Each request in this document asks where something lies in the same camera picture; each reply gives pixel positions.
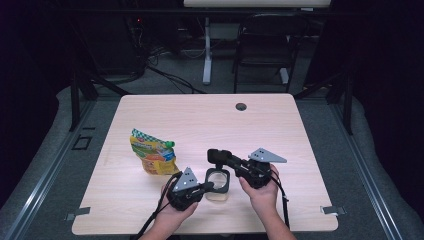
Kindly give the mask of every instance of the table top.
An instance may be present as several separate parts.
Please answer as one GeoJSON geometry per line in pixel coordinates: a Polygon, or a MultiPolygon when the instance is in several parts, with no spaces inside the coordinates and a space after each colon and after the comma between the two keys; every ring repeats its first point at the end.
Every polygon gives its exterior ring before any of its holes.
{"type": "MultiPolygon", "coordinates": [[[[97,164],[81,202],[90,213],[78,215],[72,226],[76,235],[136,234],[152,212],[161,186],[170,176],[149,175],[132,151],[133,128],[162,140],[175,141],[176,164],[191,167],[199,182],[214,165],[207,150],[229,150],[247,159],[263,147],[287,159],[275,163],[288,199],[292,231],[332,231],[335,216],[321,206],[331,206],[314,153],[289,94],[129,95],[117,108],[97,164]],[[244,103],[244,111],[236,109],[244,103]]],[[[234,170],[228,199],[203,197],[195,213],[176,234],[265,232],[241,189],[234,170]]],[[[283,217],[281,192],[277,208],[283,217]]]]}
{"type": "Polygon", "coordinates": [[[185,7],[328,8],[331,0],[184,0],[185,7]]]}

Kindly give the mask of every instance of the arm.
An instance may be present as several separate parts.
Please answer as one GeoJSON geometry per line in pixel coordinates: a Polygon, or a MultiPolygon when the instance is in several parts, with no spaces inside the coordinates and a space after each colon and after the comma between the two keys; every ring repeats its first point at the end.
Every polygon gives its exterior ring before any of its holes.
{"type": "Polygon", "coordinates": [[[140,240],[149,239],[149,240],[165,240],[170,237],[184,222],[185,219],[190,217],[197,208],[198,203],[193,203],[185,211],[178,211],[173,208],[171,205],[168,205],[168,198],[165,197],[162,202],[162,206],[166,206],[159,214],[156,216],[156,219],[153,223],[153,226],[147,230],[140,240]]]}
{"type": "MultiPolygon", "coordinates": [[[[273,176],[277,178],[278,171],[271,164],[271,169],[275,172],[273,176]]],[[[290,229],[286,226],[277,212],[278,186],[270,181],[266,186],[254,189],[242,177],[239,178],[241,187],[249,195],[250,203],[265,227],[265,231],[270,240],[296,239],[290,229]]]]}

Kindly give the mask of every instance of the metal bracket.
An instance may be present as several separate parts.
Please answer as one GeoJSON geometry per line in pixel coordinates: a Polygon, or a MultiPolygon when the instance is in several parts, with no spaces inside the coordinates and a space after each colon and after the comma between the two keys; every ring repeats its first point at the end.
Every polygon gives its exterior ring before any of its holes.
{"type": "Polygon", "coordinates": [[[181,190],[185,190],[188,188],[192,188],[199,185],[199,182],[197,181],[196,176],[194,176],[193,171],[191,168],[187,167],[184,170],[183,175],[178,179],[177,184],[175,184],[174,189],[172,189],[173,192],[178,192],[181,190]]]}
{"type": "Polygon", "coordinates": [[[90,213],[90,207],[80,208],[80,209],[77,209],[75,211],[75,213],[68,213],[68,214],[66,214],[64,220],[65,221],[73,221],[76,216],[84,215],[84,214],[89,214],[89,213],[90,213]]]}
{"type": "Polygon", "coordinates": [[[334,216],[344,215],[347,213],[344,207],[336,207],[336,206],[330,206],[330,207],[321,206],[321,212],[324,214],[331,214],[334,216]]]}
{"type": "Polygon", "coordinates": [[[258,148],[258,150],[252,152],[249,155],[250,159],[256,160],[258,162],[280,162],[280,163],[286,163],[287,160],[285,158],[282,158],[268,150],[265,150],[263,148],[258,148]]]}

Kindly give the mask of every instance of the colorful chip bag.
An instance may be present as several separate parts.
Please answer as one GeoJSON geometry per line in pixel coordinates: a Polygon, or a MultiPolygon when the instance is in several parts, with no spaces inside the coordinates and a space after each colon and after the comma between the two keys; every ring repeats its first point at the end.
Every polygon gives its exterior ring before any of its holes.
{"type": "Polygon", "coordinates": [[[146,172],[153,175],[171,175],[180,171],[175,165],[174,142],[162,141],[134,128],[130,143],[146,172]]]}

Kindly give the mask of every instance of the hand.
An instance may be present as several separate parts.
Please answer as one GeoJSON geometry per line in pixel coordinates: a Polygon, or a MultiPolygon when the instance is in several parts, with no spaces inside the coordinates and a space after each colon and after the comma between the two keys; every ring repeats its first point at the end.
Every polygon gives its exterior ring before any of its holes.
{"type": "MultiPolygon", "coordinates": [[[[161,193],[168,191],[165,186],[162,186],[161,193]]],[[[185,211],[178,211],[168,204],[168,198],[163,198],[161,208],[166,206],[159,214],[153,223],[153,226],[140,239],[166,239],[171,236],[186,220],[190,217],[197,208],[198,202],[193,203],[185,211]]]]}
{"type": "MultiPolygon", "coordinates": [[[[273,164],[271,164],[271,170],[273,172],[272,176],[277,179],[279,173],[273,164]]],[[[250,203],[260,218],[264,215],[275,214],[277,212],[278,186],[274,181],[271,180],[267,185],[259,189],[250,187],[249,183],[243,177],[240,177],[239,181],[242,189],[249,195],[250,203]]]]}

